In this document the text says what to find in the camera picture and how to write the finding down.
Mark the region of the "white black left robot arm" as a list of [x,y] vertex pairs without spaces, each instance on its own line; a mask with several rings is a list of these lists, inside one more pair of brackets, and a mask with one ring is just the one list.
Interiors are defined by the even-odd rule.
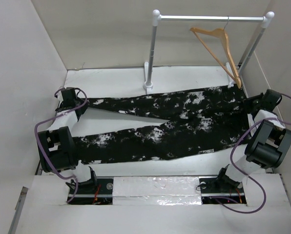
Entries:
[[87,193],[98,188],[95,172],[80,163],[71,130],[88,108],[87,95],[80,88],[61,88],[55,92],[60,99],[56,116],[35,125],[34,134],[44,172],[54,173],[69,186],[79,186]]

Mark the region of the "wooden clothes hanger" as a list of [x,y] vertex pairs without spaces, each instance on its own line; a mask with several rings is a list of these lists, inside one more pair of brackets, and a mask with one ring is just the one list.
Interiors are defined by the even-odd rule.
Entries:
[[226,72],[230,83],[239,89],[242,87],[241,78],[230,51],[229,36],[226,27],[207,30],[200,27],[191,27],[190,32],[199,40],[218,65]]

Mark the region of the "black white patterned trousers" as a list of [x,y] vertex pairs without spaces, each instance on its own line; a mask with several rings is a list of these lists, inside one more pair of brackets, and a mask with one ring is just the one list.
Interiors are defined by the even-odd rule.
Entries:
[[164,123],[75,136],[79,160],[83,164],[173,160],[230,148],[249,128],[245,97],[234,85],[130,98],[90,98],[92,109]]

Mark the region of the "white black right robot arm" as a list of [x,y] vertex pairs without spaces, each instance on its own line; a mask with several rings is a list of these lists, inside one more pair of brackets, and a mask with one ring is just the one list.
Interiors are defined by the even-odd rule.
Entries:
[[246,110],[251,114],[253,134],[245,148],[244,156],[236,163],[221,169],[215,179],[216,189],[226,192],[237,187],[247,175],[259,169],[277,168],[283,162],[291,146],[291,130],[287,129],[274,113],[283,95],[268,89],[244,101]]

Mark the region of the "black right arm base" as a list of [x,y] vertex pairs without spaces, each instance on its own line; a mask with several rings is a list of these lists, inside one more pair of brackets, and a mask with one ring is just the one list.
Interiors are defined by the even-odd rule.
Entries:
[[227,167],[219,171],[218,176],[199,177],[196,191],[201,193],[202,204],[246,204],[241,182],[234,182],[225,175]]

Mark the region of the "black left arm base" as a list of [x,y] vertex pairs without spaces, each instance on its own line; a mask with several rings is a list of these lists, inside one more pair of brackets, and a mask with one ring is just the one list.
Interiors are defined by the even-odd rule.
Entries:
[[69,188],[67,203],[70,205],[112,205],[114,177],[99,177],[90,168],[90,178],[80,182],[74,197],[75,180],[66,182]]

